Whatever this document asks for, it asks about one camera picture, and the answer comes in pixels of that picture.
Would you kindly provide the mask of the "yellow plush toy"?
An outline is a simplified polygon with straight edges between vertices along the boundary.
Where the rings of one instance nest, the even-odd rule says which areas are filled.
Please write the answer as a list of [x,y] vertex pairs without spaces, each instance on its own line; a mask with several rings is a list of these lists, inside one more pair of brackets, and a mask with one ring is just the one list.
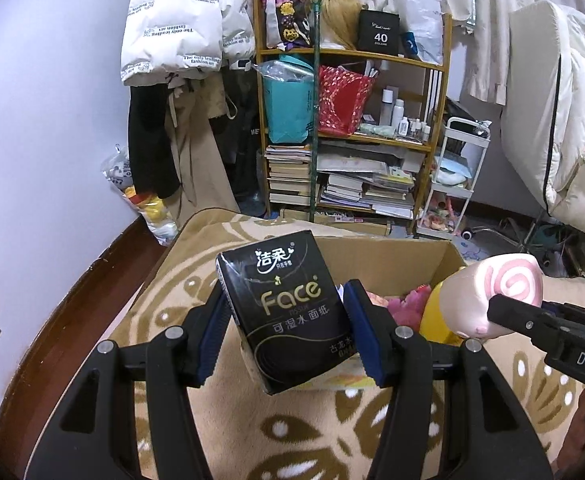
[[452,332],[444,322],[440,309],[440,296],[443,283],[437,284],[430,292],[421,318],[419,334],[437,344],[459,347],[463,343],[460,336]]

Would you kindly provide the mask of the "right pile of books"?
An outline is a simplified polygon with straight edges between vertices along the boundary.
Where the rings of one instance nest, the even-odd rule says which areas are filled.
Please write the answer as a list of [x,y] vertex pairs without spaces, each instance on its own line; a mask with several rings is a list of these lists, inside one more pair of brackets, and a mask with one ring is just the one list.
[[411,220],[424,159],[422,152],[387,144],[321,141],[318,203]]

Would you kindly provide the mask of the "magenta plush bear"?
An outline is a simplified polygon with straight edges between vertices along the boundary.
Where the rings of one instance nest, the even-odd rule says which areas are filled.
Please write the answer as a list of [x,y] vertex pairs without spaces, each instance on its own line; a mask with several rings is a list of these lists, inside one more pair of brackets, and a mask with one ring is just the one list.
[[418,286],[403,298],[385,298],[373,292],[367,292],[371,303],[377,307],[386,308],[397,325],[411,327],[415,332],[420,330],[423,312],[430,295],[431,286],[428,284]]

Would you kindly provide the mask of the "red patterned gift bag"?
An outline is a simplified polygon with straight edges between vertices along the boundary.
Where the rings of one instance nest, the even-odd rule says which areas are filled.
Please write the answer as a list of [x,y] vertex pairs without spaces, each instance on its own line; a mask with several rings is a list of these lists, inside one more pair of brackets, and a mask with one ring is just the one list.
[[322,65],[319,68],[319,130],[333,136],[350,136],[361,122],[375,78]]

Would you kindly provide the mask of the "white puffer jacket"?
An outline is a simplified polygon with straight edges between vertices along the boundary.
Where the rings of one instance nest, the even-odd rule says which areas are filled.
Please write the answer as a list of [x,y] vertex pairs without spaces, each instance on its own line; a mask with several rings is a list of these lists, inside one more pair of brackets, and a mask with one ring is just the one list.
[[250,0],[130,0],[121,47],[122,84],[174,88],[256,55]]

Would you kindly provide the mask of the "flat cardboard box on floor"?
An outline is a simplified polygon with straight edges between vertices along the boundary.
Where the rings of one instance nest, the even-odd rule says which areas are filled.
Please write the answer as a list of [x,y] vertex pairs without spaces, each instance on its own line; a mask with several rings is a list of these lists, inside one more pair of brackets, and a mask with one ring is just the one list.
[[[279,217],[286,220],[309,221],[309,213],[304,210],[282,208]],[[321,226],[352,231],[359,234],[389,236],[392,224],[389,220],[370,220],[347,212],[316,211],[314,222]]]

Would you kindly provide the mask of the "left stack of books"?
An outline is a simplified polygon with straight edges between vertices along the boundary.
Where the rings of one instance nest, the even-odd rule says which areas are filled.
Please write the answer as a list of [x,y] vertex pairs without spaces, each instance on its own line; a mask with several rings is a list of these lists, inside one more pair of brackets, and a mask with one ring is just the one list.
[[268,199],[278,205],[311,205],[311,162],[309,144],[271,144],[265,150],[268,164]]

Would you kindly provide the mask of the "open cardboard box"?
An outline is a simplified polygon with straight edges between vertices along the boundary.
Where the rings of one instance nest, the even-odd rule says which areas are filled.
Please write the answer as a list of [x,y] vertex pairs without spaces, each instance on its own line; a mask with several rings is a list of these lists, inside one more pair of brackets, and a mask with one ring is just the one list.
[[[264,240],[279,237],[268,235]],[[328,271],[342,300],[343,286],[358,280],[366,292],[381,297],[405,297],[420,285],[435,286],[456,272],[463,259],[450,242],[439,240],[393,240],[370,237],[338,230],[313,232]],[[238,379],[253,388],[261,389],[247,367],[242,340],[233,318],[223,347],[223,361],[232,364]],[[330,372],[298,388],[290,390],[347,390],[373,387],[357,352]]]

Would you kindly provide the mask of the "black hanging garment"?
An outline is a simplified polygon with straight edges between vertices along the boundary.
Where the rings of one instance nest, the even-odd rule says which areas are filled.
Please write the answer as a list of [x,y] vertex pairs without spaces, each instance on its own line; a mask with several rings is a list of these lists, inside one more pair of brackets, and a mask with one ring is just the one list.
[[172,196],[180,187],[166,133],[166,84],[130,88],[129,160],[137,193]]

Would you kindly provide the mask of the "black pink cartoon bag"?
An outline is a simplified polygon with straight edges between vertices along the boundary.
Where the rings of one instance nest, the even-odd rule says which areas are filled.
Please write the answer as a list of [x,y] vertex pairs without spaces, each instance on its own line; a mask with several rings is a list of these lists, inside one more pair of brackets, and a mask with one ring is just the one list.
[[288,51],[312,46],[307,0],[261,0],[268,49]]

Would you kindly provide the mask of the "white rolling cart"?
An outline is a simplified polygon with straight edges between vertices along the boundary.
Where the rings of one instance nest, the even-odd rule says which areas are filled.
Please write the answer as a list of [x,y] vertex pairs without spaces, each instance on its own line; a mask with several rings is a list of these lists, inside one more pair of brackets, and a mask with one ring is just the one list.
[[440,148],[434,155],[428,194],[419,214],[416,233],[452,240],[465,234],[465,214],[491,143],[489,120],[450,117],[443,128]]

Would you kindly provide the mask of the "plastic bag with yellow toys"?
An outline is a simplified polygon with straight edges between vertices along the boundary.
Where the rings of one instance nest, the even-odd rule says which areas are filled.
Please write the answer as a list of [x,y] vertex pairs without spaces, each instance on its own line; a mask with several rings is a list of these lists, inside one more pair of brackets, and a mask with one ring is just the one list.
[[146,222],[150,233],[161,246],[169,246],[178,236],[178,226],[170,211],[155,193],[138,193],[133,184],[128,150],[116,150],[102,163],[102,174],[118,190],[133,210]]

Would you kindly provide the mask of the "cream folded mattress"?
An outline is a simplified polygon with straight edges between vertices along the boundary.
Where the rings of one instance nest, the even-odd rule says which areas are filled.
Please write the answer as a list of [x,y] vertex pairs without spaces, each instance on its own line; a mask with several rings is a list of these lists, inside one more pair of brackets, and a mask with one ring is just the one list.
[[501,146],[546,213],[585,234],[585,14],[546,0],[510,15]]

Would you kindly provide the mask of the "pink swirl roll plush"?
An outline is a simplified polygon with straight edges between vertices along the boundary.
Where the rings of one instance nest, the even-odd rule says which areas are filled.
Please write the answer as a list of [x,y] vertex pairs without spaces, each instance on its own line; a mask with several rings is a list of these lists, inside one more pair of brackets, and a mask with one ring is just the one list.
[[489,321],[490,299],[496,295],[539,307],[543,300],[543,272],[529,254],[486,258],[449,276],[440,292],[444,323],[461,338],[495,339],[511,330]]

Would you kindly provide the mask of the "beige trench coat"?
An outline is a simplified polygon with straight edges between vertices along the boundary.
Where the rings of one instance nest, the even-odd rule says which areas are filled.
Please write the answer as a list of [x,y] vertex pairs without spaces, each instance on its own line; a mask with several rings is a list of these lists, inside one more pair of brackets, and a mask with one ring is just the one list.
[[163,204],[179,228],[202,209],[238,210],[210,124],[212,119],[224,118],[226,112],[219,73],[186,81],[169,93],[166,133],[178,189]]

